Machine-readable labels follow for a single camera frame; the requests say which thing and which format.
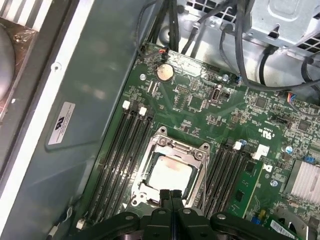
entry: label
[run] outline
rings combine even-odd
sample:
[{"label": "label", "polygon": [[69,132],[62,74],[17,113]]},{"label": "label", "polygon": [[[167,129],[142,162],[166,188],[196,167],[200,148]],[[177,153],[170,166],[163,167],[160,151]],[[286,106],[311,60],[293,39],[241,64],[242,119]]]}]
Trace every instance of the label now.
[{"label": "label", "polygon": [[65,101],[54,125],[48,145],[60,144],[64,139],[69,121],[75,109],[75,104]]},{"label": "label", "polygon": [[284,227],[282,227],[279,223],[275,220],[271,221],[270,227],[273,228],[276,232],[285,235],[289,238],[295,239],[295,236],[288,232]]}]

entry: integrated circuit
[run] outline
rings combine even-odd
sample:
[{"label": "integrated circuit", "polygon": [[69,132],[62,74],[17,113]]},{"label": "integrated circuit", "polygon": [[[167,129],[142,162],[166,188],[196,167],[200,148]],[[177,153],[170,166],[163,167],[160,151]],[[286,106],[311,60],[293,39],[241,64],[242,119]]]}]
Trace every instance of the integrated circuit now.
[{"label": "integrated circuit", "polygon": [[267,105],[268,100],[264,97],[258,97],[255,101],[255,106],[261,109],[264,109]]},{"label": "integrated circuit", "polygon": [[237,200],[239,203],[242,201],[242,198],[244,197],[244,193],[240,190],[237,190],[235,193],[235,200]]},{"label": "integrated circuit", "polygon": [[306,132],[309,128],[310,124],[306,120],[301,120],[298,125],[298,130]]},{"label": "integrated circuit", "polygon": [[252,161],[248,161],[248,163],[245,166],[245,171],[249,174],[252,174],[253,170],[255,169],[256,164]]}]

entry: small component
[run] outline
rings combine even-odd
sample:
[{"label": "small component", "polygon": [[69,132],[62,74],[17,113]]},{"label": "small component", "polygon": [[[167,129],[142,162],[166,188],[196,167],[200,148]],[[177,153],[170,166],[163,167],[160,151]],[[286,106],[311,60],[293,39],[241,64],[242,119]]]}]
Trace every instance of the small component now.
[{"label": "small component", "polygon": [[298,125],[298,130],[306,132],[309,128],[309,123],[305,120],[301,120]]},{"label": "small component", "polygon": [[255,106],[258,108],[264,109],[266,107],[267,101],[268,100],[266,98],[259,96],[255,101]]},{"label": "small component", "polygon": [[278,181],[277,181],[277,180],[272,180],[272,181],[270,182],[270,185],[271,185],[272,187],[276,187],[276,186],[278,186]]},{"label": "small component", "polygon": [[276,163],[276,167],[277,168],[279,168],[279,169],[281,169],[282,168],[282,162],[280,162],[280,161],[278,161],[277,163]]},{"label": "small component", "polygon": [[283,146],[283,147],[281,148],[281,150],[282,150],[282,152],[284,152],[284,153],[286,153],[286,154],[292,154],[293,151],[294,151],[294,149],[293,149],[292,146],[287,146],[287,145]]},{"label": "small component", "polygon": [[252,161],[248,161],[248,163],[245,166],[245,171],[248,172],[249,174],[252,174],[254,171],[256,164]]},{"label": "small component", "polygon": [[217,101],[220,97],[222,85],[218,84],[209,95],[209,102]]},{"label": "small component", "polygon": [[269,152],[270,147],[259,144],[258,149],[256,150],[256,152],[253,154],[252,158],[259,160],[261,158],[261,156],[267,156],[268,152]]},{"label": "small component", "polygon": [[170,64],[164,63],[158,66],[155,72],[160,82],[168,83],[172,80],[175,74],[175,69]]},{"label": "small component", "polygon": [[145,75],[145,74],[140,74],[140,80],[141,81],[144,81],[144,80],[146,80],[147,79],[147,76]]},{"label": "small component", "polygon": [[241,147],[242,147],[242,143],[239,142],[239,141],[236,141],[236,142],[234,143],[234,145],[233,145],[233,149],[234,149],[234,150],[240,150]]},{"label": "small component", "polygon": [[289,161],[291,159],[291,156],[287,153],[282,153],[281,158],[285,161]]},{"label": "small component", "polygon": [[127,100],[123,101],[122,107],[123,109],[128,110],[130,107],[130,102]]},{"label": "small component", "polygon": [[231,94],[228,91],[223,91],[220,96],[223,100],[228,100],[230,98]]},{"label": "small component", "polygon": [[309,164],[315,164],[316,163],[316,158],[313,156],[305,156],[303,159],[305,162]]},{"label": "small component", "polygon": [[228,82],[228,81],[229,81],[229,75],[228,75],[228,74],[224,74],[224,75],[222,76],[222,81]]},{"label": "small component", "polygon": [[253,216],[251,222],[254,224],[261,224],[261,220],[257,216]]},{"label": "small component", "polygon": [[235,200],[237,200],[240,203],[243,197],[244,197],[244,193],[242,191],[240,190],[236,191]]},{"label": "small component", "polygon": [[309,223],[309,226],[314,227],[315,229],[318,229],[320,220],[316,219],[314,216],[311,216],[308,223]]}]

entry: silver heatsink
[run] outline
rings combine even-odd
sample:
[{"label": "silver heatsink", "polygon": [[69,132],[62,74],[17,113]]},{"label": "silver heatsink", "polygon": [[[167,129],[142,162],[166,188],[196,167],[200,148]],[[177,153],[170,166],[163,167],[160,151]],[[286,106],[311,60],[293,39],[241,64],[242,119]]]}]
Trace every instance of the silver heatsink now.
[{"label": "silver heatsink", "polygon": [[[320,167],[304,161],[298,161],[293,167],[286,192],[301,200],[308,201],[309,203],[320,204],[319,176]],[[290,188],[290,182],[292,184],[293,181],[293,187],[289,190],[288,187]]]}]

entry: screw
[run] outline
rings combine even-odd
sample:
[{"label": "screw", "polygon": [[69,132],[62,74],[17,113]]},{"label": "screw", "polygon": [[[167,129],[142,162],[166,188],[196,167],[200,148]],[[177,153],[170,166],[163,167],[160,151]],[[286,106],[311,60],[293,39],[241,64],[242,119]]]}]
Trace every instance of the screw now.
[{"label": "screw", "polygon": [[225,220],[227,217],[225,216],[225,215],[223,215],[223,214],[218,214],[217,216],[216,216],[218,219],[220,219],[220,220]]},{"label": "screw", "polygon": [[140,80],[141,80],[141,81],[144,81],[144,80],[146,80],[146,79],[147,79],[147,76],[142,73],[142,74],[140,75]]},{"label": "screw", "polygon": [[13,36],[13,40],[16,42],[16,43],[20,43],[22,38],[20,35],[16,34]]},{"label": "screw", "polygon": [[196,159],[200,159],[200,160],[201,160],[203,157],[204,157],[204,155],[203,155],[202,152],[199,152],[199,151],[198,151],[198,152],[195,154],[195,158],[196,158]]},{"label": "screw", "polygon": [[167,143],[167,140],[164,137],[159,139],[159,144],[160,145],[166,145],[166,143]]},{"label": "screw", "polygon": [[214,28],[216,24],[217,24],[217,22],[215,20],[213,20],[210,22],[210,27]]},{"label": "screw", "polygon": [[191,213],[191,210],[190,209],[183,209],[182,211],[184,214],[190,214]]},{"label": "screw", "polygon": [[272,187],[276,187],[276,186],[278,186],[278,182],[277,182],[276,180],[272,180],[272,181],[270,182],[270,185],[271,185]]},{"label": "screw", "polygon": [[227,74],[224,74],[224,75],[222,76],[222,81],[228,82],[228,80],[229,80],[229,76],[228,76]]}]

